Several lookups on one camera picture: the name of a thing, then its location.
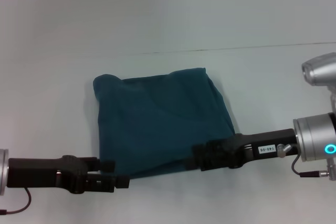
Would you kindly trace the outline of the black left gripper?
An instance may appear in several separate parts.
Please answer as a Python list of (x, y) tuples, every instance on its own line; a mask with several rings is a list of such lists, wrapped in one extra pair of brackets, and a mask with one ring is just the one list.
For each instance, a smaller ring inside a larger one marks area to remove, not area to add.
[(70, 155), (57, 159), (10, 158), (8, 188), (62, 188), (72, 194), (85, 191), (113, 193), (115, 188), (129, 188), (129, 176), (89, 174), (113, 173), (115, 161)]

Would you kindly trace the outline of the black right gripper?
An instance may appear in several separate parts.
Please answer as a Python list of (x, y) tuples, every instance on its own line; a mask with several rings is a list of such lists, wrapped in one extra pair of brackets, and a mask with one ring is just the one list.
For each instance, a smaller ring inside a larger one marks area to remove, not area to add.
[(293, 129), (252, 135), (235, 134), (224, 141), (212, 140), (194, 145), (192, 147), (194, 157), (185, 159), (185, 169), (207, 171), (225, 167), (241, 168), (248, 162), (278, 157), (278, 145), (296, 145), (296, 143)]

